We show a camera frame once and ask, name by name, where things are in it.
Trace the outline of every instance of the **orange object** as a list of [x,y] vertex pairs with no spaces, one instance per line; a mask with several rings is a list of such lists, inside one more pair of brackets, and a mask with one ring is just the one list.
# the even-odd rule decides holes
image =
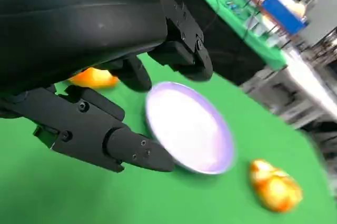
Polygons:
[[302,190],[295,180],[264,160],[251,163],[250,175],[256,193],[272,211],[290,211],[302,200]]
[[93,67],[73,76],[69,81],[75,85],[92,89],[114,87],[119,82],[118,78],[108,70],[98,70]]

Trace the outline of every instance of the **green table surface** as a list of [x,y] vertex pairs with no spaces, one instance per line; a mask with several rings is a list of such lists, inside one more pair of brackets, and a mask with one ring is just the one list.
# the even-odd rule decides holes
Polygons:
[[[335,204],[320,160],[302,134],[215,74],[209,82],[195,83],[146,54],[140,58],[154,84],[174,81],[190,86],[223,114],[237,152],[232,169],[220,176],[203,176],[181,168],[159,173],[126,164],[125,171],[116,174],[45,148],[32,136],[35,126],[27,119],[1,119],[2,223],[336,223]],[[65,87],[65,83],[57,85],[58,90]],[[146,94],[123,84],[101,93],[125,109],[125,123],[148,135]],[[249,163],[256,158],[270,161],[297,179],[304,199],[294,211],[278,214],[261,207],[248,175]]]
[[[236,33],[243,38],[246,33],[245,22],[256,10],[250,5],[243,8],[247,3],[247,0],[205,0],[216,14],[225,21]],[[228,8],[226,3],[231,1],[242,9],[240,15],[235,14]],[[286,60],[283,56],[282,50],[278,47],[268,47],[266,40],[268,35],[264,34],[261,37],[257,37],[252,31],[248,31],[245,36],[245,43],[249,45],[272,69],[280,70],[286,66]]]

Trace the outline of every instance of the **plate rim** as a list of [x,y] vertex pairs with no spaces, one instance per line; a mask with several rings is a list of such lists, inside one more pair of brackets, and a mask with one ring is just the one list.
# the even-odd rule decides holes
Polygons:
[[152,124],[149,120],[149,102],[150,102],[150,98],[152,96],[152,94],[154,92],[156,92],[156,90],[161,87],[162,85],[170,85],[170,84],[173,84],[173,85],[180,85],[180,87],[183,87],[183,88],[186,88],[188,89],[189,91],[191,92],[194,92],[194,94],[196,94],[197,96],[199,96],[205,103],[207,103],[210,108],[213,110],[213,112],[215,112],[217,114],[218,117],[221,118],[221,121],[223,123],[223,125],[225,126],[225,130],[228,132],[229,134],[229,138],[227,140],[227,142],[229,143],[230,145],[230,152],[231,152],[231,156],[230,156],[230,159],[228,160],[228,163],[226,163],[226,165],[224,165],[224,167],[222,167],[221,169],[218,169],[218,170],[215,170],[215,171],[204,171],[204,170],[200,170],[200,169],[194,169],[194,168],[191,168],[183,163],[181,163],[178,159],[175,158],[174,155],[172,155],[172,153],[167,150],[167,152],[172,156],[172,158],[174,159],[175,163],[177,163],[178,165],[192,171],[192,172],[195,172],[195,173],[201,173],[201,174],[208,174],[208,175],[217,175],[217,174],[223,174],[227,171],[229,171],[232,166],[233,166],[233,163],[234,163],[234,160],[235,160],[235,157],[236,157],[236,151],[235,151],[235,146],[234,146],[234,141],[233,141],[233,135],[231,133],[231,131],[229,130],[229,127],[228,127],[228,124],[226,123],[223,115],[216,109],[216,107],[213,105],[212,102],[210,102],[205,96],[203,96],[202,94],[200,94],[199,92],[197,92],[196,90],[194,90],[193,88],[189,87],[189,86],[186,86],[184,84],[181,84],[181,83],[176,83],[176,82],[171,82],[171,81],[165,81],[165,82],[160,82],[160,83],[157,83],[156,85],[152,86],[151,90],[148,92],[148,94],[146,95],[146,99],[145,99],[145,116],[146,116],[146,123],[147,123],[147,126],[148,126],[148,129],[152,135],[152,137],[154,138],[155,141],[159,142],[164,148],[165,146],[163,145],[163,143],[160,141],[160,139],[158,139],[158,137],[155,135],[155,133],[153,132],[153,127],[152,127]]

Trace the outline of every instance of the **robotic arm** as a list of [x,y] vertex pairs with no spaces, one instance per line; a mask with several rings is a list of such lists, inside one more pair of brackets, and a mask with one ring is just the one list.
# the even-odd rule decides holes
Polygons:
[[54,83],[90,66],[136,91],[151,79],[137,55],[194,81],[211,78],[203,33],[175,0],[0,0],[0,116],[26,117],[50,149],[121,172],[122,162],[172,171],[171,156],[123,123],[124,111],[97,92]]

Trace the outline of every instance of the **table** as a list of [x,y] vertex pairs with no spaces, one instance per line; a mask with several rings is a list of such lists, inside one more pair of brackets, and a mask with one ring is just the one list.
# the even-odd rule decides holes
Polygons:
[[[126,164],[125,171],[116,174],[46,149],[31,135],[35,127],[27,119],[1,119],[3,223],[335,224],[337,211],[320,158],[301,133],[216,74],[209,82],[195,83],[145,54],[140,59],[154,83],[190,86],[224,115],[237,150],[233,168],[207,177],[180,168],[158,173]],[[59,83],[57,89],[65,86]],[[101,93],[125,109],[125,123],[148,135],[146,94],[123,84]],[[280,215],[260,206],[248,181],[248,165],[255,158],[264,158],[297,179],[304,190],[298,208]]]
[[[287,47],[283,51],[287,67],[281,71],[270,68],[257,72],[254,77],[241,85],[241,89],[259,103],[276,105],[270,110],[299,129],[318,118],[328,115],[332,121],[337,121],[337,98],[327,87],[326,78],[307,65],[298,51]],[[280,106],[283,99],[279,93],[274,93],[272,86],[282,83],[297,93],[296,99],[289,105]]]
[[[229,26],[235,30],[239,37],[244,37],[246,33],[245,21],[250,16],[250,12],[244,12],[242,18],[233,13],[231,9],[226,6],[227,1],[233,1],[239,7],[246,4],[246,0],[205,0],[217,15]],[[252,31],[248,31],[245,37],[245,43],[249,45],[262,59],[265,60],[268,66],[273,70],[280,70],[286,66],[285,58],[282,51],[277,47],[268,47],[266,44],[268,36],[263,35],[257,37]]]

